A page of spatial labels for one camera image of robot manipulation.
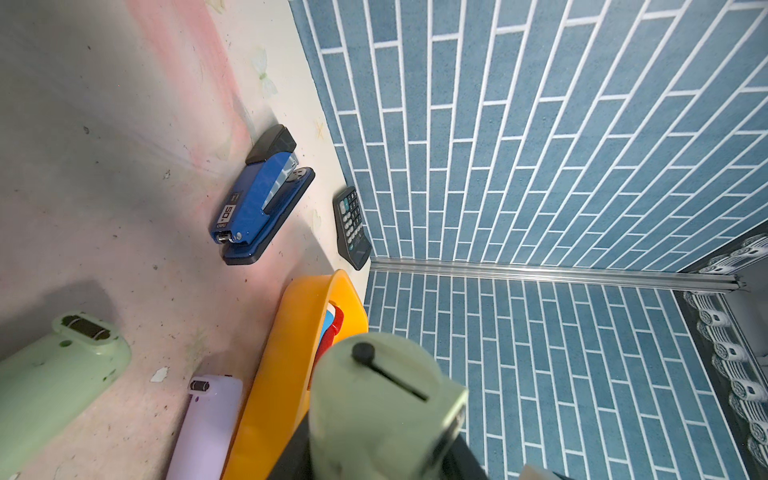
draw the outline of black calculator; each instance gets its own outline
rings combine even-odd
[[[333,214],[336,217],[336,243],[339,255],[360,270],[371,256],[371,243],[362,228],[362,209],[355,187],[347,187],[333,199]]]

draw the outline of blue tile wallpaper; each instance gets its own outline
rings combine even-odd
[[[747,478],[669,290],[372,271],[365,306],[469,387],[491,480]]]
[[[768,219],[731,0],[292,0],[377,257],[678,271]]]

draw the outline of red object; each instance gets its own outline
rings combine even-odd
[[[336,315],[333,316],[333,323],[328,327],[328,330],[323,334],[323,338],[320,339],[320,344],[317,346],[317,353],[315,353],[315,361],[312,364],[312,372],[315,372],[315,366],[320,357],[333,346],[333,339],[341,332],[341,325],[344,324],[344,312],[334,305],[336,309]]]

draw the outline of blue stapler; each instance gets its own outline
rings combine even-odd
[[[256,262],[315,178],[299,164],[296,142],[283,125],[267,130],[253,146],[210,235],[224,245],[227,265]]]

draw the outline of yellow plastic tray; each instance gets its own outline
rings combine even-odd
[[[368,316],[344,270],[303,276],[286,288],[222,480],[266,478],[310,406],[308,385],[331,302],[344,312],[336,344],[368,332]]]

